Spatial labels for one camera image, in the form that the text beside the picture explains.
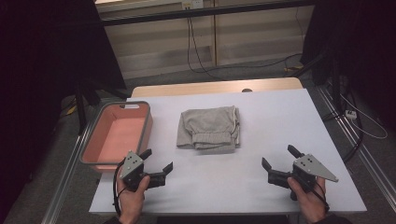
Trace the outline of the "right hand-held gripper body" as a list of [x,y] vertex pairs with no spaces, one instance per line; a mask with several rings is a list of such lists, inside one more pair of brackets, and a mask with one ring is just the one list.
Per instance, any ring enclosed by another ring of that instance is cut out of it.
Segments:
[[304,192],[311,192],[317,184],[317,178],[321,177],[326,180],[337,183],[339,179],[327,169],[312,154],[307,154],[297,158],[292,164],[291,172],[281,172],[274,170],[270,164],[267,164],[268,183],[285,189],[289,189],[288,178],[294,178],[301,186]]

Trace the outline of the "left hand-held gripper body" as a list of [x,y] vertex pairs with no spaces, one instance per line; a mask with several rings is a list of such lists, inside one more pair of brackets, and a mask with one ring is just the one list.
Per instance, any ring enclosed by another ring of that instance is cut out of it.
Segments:
[[147,175],[150,177],[150,181],[148,183],[149,189],[164,186],[166,175],[163,171],[153,174],[146,173],[144,171],[144,161],[139,157],[139,155],[133,151],[129,151],[124,159],[120,179],[123,181],[126,188],[130,191],[136,191],[140,181]]

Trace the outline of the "pink basket with grey rim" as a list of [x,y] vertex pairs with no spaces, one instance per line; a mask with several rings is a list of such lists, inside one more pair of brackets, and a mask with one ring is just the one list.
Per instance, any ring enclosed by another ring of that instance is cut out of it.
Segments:
[[147,102],[105,104],[86,132],[79,160],[98,173],[113,172],[129,151],[148,148],[152,124]]

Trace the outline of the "grey pants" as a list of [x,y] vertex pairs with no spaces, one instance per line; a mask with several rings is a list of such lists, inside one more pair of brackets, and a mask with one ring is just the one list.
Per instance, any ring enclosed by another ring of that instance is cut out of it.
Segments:
[[232,105],[182,112],[177,147],[205,152],[234,151],[240,147],[239,109]]

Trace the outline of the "person's right hand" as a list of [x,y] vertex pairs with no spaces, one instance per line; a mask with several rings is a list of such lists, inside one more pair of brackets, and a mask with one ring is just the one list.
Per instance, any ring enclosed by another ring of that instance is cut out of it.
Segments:
[[325,204],[313,192],[305,193],[299,182],[288,178],[290,188],[295,192],[301,212],[307,224],[315,224],[326,217]]

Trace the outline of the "person's left hand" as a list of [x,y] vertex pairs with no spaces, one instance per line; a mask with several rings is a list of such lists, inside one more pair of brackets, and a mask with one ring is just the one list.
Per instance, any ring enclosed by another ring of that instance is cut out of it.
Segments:
[[120,201],[120,217],[121,224],[136,224],[140,218],[143,203],[145,200],[145,191],[150,181],[149,176],[145,176],[139,183],[136,191],[129,191],[125,188],[123,181],[117,180],[117,192]]

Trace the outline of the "white table cover sheet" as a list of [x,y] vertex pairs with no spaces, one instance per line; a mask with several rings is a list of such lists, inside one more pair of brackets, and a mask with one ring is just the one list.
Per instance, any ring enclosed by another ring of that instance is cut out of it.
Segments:
[[[335,213],[366,209],[307,90],[254,91],[149,97],[153,125],[145,162],[148,172],[174,165],[164,186],[146,193],[144,212],[154,216],[291,214],[299,210],[290,191],[271,185],[262,161],[288,172],[288,146],[321,161],[336,177],[327,182]],[[177,147],[177,125],[188,109],[234,105],[240,112],[241,145],[230,153]]]

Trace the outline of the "black stand legs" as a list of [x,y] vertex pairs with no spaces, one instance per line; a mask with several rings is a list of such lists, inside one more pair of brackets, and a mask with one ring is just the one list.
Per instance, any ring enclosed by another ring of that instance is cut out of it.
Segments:
[[121,99],[126,99],[128,95],[118,89],[111,88],[110,86],[101,83],[100,81],[92,78],[82,78],[76,82],[75,96],[78,109],[78,121],[79,130],[78,134],[83,134],[84,129],[87,127],[87,117],[85,113],[84,101],[87,101],[89,105],[99,105],[101,98],[99,97],[97,90],[102,90],[110,93]]

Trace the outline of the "light wooden table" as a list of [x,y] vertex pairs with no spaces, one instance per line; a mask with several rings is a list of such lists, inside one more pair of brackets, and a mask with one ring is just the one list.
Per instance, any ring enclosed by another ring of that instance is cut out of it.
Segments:
[[134,88],[132,96],[156,97],[224,92],[299,90],[303,87],[296,77],[214,81],[185,84],[142,86]]

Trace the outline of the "black curtain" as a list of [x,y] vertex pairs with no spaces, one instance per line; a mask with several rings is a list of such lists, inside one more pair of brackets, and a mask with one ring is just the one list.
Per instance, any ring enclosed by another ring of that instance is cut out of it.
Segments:
[[124,88],[95,0],[0,0],[0,222],[48,151],[61,101]]
[[396,130],[396,0],[318,0],[301,63],[334,52],[339,74]]

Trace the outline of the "black horizontal bar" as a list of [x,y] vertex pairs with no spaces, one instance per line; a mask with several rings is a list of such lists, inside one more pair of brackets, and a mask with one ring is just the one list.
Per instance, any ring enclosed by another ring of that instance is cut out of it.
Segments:
[[236,5],[227,7],[208,7],[200,9],[180,10],[173,12],[162,12],[155,14],[148,14],[142,16],[122,16],[109,19],[101,19],[101,24],[104,26],[115,26],[151,21],[168,21],[176,19],[187,19],[204,16],[234,14],[253,12],[261,10],[283,9],[291,7],[307,7],[314,6],[318,0],[277,0],[273,2]]

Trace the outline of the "aluminium frame rail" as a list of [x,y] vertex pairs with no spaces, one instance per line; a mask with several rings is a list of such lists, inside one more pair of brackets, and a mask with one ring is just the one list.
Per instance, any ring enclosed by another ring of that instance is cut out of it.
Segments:
[[[352,149],[342,155],[344,163],[350,162],[355,156],[358,156],[364,164],[366,170],[381,190],[383,197],[387,200],[388,205],[394,213],[396,213],[396,184],[389,178],[389,176],[380,167],[380,164],[373,157],[370,148],[363,144],[364,140],[387,140],[389,137],[388,131],[375,121],[372,117],[361,111],[354,100],[349,100],[347,97],[340,95],[341,103],[346,106],[346,110],[354,110],[357,112],[356,119],[347,119],[345,111],[342,112],[335,106],[335,99],[327,88],[316,87],[316,91],[321,97],[324,104],[329,108],[330,113],[324,117],[324,120],[335,120],[337,125],[346,136]],[[372,134],[363,129],[361,119],[367,118],[380,128],[384,134]]]
[[41,224],[87,223],[92,215],[88,212],[94,180],[83,175],[90,171],[78,161],[81,140],[78,125],[74,121],[61,122],[51,147],[50,176],[56,180],[53,195]]

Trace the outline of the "white wall socket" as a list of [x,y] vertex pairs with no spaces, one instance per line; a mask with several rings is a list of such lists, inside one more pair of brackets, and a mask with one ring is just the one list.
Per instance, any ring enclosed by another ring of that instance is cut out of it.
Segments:
[[199,9],[204,7],[204,0],[182,0],[182,8],[187,9]]

